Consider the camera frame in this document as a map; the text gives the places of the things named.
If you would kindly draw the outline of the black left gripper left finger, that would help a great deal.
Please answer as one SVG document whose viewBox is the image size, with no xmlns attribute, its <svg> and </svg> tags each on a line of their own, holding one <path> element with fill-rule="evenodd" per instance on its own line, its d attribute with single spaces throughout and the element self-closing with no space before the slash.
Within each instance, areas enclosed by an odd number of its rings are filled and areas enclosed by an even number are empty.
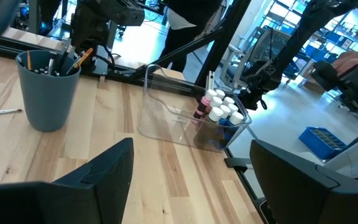
<svg viewBox="0 0 358 224">
<path fill-rule="evenodd" d="M 0 224 L 121 224 L 133 166 L 124 138 L 53 182 L 0 184 Z"/>
</svg>

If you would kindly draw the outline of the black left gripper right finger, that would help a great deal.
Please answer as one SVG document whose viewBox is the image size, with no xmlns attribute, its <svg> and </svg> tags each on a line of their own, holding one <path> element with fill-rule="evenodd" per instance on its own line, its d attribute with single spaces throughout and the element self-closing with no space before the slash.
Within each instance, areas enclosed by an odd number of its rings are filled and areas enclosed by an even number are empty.
<svg viewBox="0 0 358 224">
<path fill-rule="evenodd" d="M 278 224 L 358 224 L 358 180 L 262 140 L 250 160 Z"/>
</svg>

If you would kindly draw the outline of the blue compartment tray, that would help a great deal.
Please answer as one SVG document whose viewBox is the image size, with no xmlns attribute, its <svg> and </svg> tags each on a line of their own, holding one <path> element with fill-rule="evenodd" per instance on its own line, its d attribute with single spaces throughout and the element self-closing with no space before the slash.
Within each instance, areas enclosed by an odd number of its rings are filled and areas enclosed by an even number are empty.
<svg viewBox="0 0 358 224">
<path fill-rule="evenodd" d="M 306 127 L 298 139 L 321 160 L 330 160 L 347 147 L 329 130 L 319 127 Z"/>
</svg>

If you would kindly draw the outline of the blue-grey plastic cup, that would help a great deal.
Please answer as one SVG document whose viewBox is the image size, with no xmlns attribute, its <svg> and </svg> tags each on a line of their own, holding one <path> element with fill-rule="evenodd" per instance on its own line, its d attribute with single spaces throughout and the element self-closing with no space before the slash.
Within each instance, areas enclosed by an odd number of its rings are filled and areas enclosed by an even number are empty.
<svg viewBox="0 0 358 224">
<path fill-rule="evenodd" d="M 32 71 L 27 69 L 26 52 L 15 58 L 27 119 L 38 131 L 56 131 L 68 119 L 81 69 L 72 66 L 67 75 L 56 77 L 54 71 L 62 54 L 48 50 L 30 50 L 30 54 Z M 53 73 L 48 75 L 51 58 L 55 60 Z"/>
</svg>

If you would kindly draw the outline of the clear plastic bin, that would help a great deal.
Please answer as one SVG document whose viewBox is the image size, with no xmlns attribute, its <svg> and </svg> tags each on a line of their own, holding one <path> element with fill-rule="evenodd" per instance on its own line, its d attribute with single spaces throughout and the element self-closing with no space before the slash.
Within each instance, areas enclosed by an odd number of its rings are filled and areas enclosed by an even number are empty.
<svg viewBox="0 0 358 224">
<path fill-rule="evenodd" d="M 168 77 L 156 64 L 146 66 L 144 96 L 138 122 L 139 132 L 149 138 L 196 147 L 194 136 L 207 115 L 203 114 L 200 119 L 196 119 L 193 114 L 207 90 L 215 89 Z M 235 101 L 244 120 L 229 142 L 224 140 L 225 125 L 218 123 L 222 137 L 213 150 L 206 149 L 209 151 L 221 152 L 227 149 L 251 123 L 251 118 L 238 97 L 230 90 L 222 91 Z"/>
</svg>

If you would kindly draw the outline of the person's hand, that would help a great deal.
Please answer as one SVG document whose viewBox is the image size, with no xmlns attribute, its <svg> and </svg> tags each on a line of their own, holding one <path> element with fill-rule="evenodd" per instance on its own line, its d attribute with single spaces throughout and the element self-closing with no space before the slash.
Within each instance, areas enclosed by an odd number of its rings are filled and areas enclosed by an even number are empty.
<svg viewBox="0 0 358 224">
<path fill-rule="evenodd" d="M 340 77 L 352 67 L 358 65 L 358 52 L 343 52 L 336 61 L 331 64 Z"/>
</svg>

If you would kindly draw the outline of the grey mesh office chair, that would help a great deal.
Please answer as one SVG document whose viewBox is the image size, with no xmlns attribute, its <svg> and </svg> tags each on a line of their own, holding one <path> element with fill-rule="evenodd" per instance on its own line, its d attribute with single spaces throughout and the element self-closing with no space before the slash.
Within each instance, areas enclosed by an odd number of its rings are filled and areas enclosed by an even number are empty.
<svg viewBox="0 0 358 224">
<path fill-rule="evenodd" d="M 229 44 L 227 55 L 221 60 L 220 79 L 234 90 L 246 87 L 241 80 L 245 72 L 258 61 L 269 61 L 277 56 L 291 35 L 271 27 L 256 27 L 240 47 Z"/>
</svg>

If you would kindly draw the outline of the metal storage rack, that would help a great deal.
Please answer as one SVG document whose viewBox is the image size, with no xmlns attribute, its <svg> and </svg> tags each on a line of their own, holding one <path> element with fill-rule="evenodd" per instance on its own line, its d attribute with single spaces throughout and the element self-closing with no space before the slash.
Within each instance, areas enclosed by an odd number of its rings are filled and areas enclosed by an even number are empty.
<svg viewBox="0 0 358 224">
<path fill-rule="evenodd" d="M 272 0 L 260 26 L 272 27 L 292 35 L 310 0 Z M 358 9 L 353 9 L 327 22 L 304 44 L 303 51 L 311 58 L 330 58 L 343 52 L 358 52 Z"/>
</svg>

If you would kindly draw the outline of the person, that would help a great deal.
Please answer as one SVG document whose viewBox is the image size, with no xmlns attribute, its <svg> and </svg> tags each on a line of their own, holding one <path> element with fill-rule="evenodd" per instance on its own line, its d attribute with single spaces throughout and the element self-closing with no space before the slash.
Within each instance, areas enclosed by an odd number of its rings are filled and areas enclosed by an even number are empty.
<svg viewBox="0 0 358 224">
<path fill-rule="evenodd" d="M 199 36 L 223 0 L 168 0 L 170 28 L 160 57 L 189 44 Z"/>
</svg>

